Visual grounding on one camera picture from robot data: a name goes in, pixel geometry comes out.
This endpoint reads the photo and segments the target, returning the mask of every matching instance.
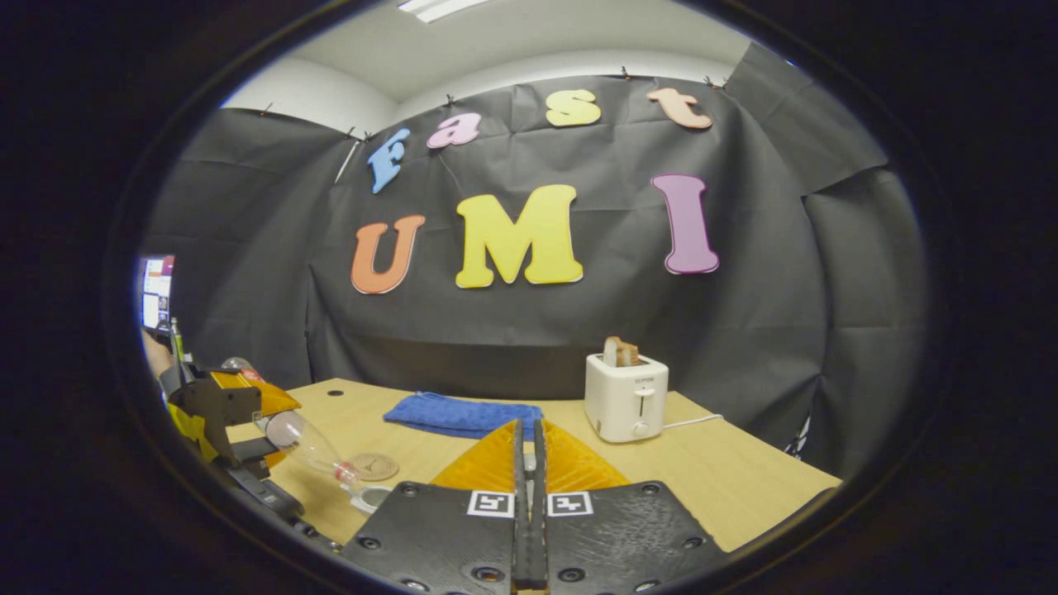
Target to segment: white cable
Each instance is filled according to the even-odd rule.
[[[662,428],[675,428],[676,426],[687,426],[688,423],[697,423],[698,421],[709,421],[710,419],[716,419],[717,417],[724,419],[723,415],[714,413],[712,415],[707,415],[705,417],[699,417],[697,419],[688,419],[687,421],[677,421],[675,423],[669,423],[667,426],[662,426]]]

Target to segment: table surface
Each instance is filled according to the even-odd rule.
[[[328,395],[333,391],[342,394]],[[383,414],[413,392],[333,379],[290,394],[302,402],[299,413],[327,436],[343,457],[361,452],[394,457],[400,471],[379,482],[394,486],[403,481],[430,483],[476,441],[382,420]],[[577,436],[630,482],[665,483],[727,552],[760,536],[823,489],[840,483],[723,419],[670,428],[646,440],[609,444],[591,429],[583,400],[498,402],[540,407],[545,418]],[[679,393],[669,393],[665,423],[709,414]],[[252,425],[229,429],[232,441],[260,435]],[[294,461],[276,465],[272,480],[305,505],[306,521],[339,543],[351,539],[366,521],[332,479]]]

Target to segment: white ceiling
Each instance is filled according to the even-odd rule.
[[[294,51],[397,103],[475,71],[574,50],[736,64],[749,40],[672,0],[493,0],[426,24],[386,0]]]

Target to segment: computer monitor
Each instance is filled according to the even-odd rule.
[[[144,327],[157,335],[169,333],[172,312],[172,254],[144,256],[140,259],[140,308]]]

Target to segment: black fabric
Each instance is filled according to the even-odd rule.
[[[728,91],[581,76],[460,98],[377,133],[344,169],[352,142],[340,132],[222,110],[174,170],[145,248],[177,254],[172,307],[205,364],[239,355],[288,387],[343,377],[580,398],[585,357],[618,335],[669,365],[671,389],[779,448],[814,409],[804,458],[844,476],[906,398],[922,246],[909,199],[865,131],[810,82],[787,80],[796,71],[772,78],[780,65],[766,56],[751,50]],[[713,126],[672,122],[646,98],[663,87],[697,97]],[[792,94],[780,96],[786,87]],[[564,89],[595,93],[601,120],[552,127],[545,100]],[[442,120],[468,111],[484,115],[476,140],[425,146]],[[401,172],[372,195],[367,157],[404,127]],[[708,185],[716,271],[664,268],[669,216],[651,185],[661,174]],[[456,205],[491,194],[513,220],[547,184],[577,190],[570,230],[584,278],[532,285],[519,273],[507,285],[497,274],[488,288],[457,287]],[[407,215],[426,221],[406,277],[382,295],[358,292],[357,231]],[[377,269],[395,244],[390,229]]]

